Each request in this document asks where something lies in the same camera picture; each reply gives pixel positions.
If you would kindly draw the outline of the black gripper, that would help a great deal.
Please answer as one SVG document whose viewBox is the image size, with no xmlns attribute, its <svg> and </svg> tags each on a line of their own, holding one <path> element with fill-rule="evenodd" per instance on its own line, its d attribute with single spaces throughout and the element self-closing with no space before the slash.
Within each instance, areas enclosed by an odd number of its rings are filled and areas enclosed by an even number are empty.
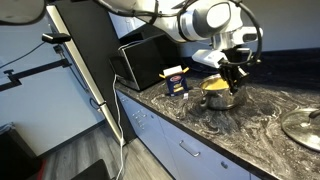
<svg viewBox="0 0 320 180">
<path fill-rule="evenodd" d="M 237 47 L 223 50 L 223 53 L 227 57 L 227 63 L 220 66 L 219 73 L 228 82 L 229 91 L 235 94 L 238 92 L 237 84 L 244 85 L 249 78 L 249 73 L 239 65 L 242 62 L 242 52 L 238 51 Z"/>
</svg>

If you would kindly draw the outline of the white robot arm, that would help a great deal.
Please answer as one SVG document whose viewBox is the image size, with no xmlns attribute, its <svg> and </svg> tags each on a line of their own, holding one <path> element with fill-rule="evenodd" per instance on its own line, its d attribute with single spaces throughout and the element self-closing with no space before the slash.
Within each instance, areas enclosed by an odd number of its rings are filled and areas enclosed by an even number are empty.
<svg viewBox="0 0 320 180">
<path fill-rule="evenodd" d="M 109 12 L 135 17 L 167 34 L 177 43 L 209 39 L 209 50 L 198 50 L 193 60 L 218 70 L 237 92 L 262 51 L 263 30 L 242 0 L 96 0 Z"/>
</svg>

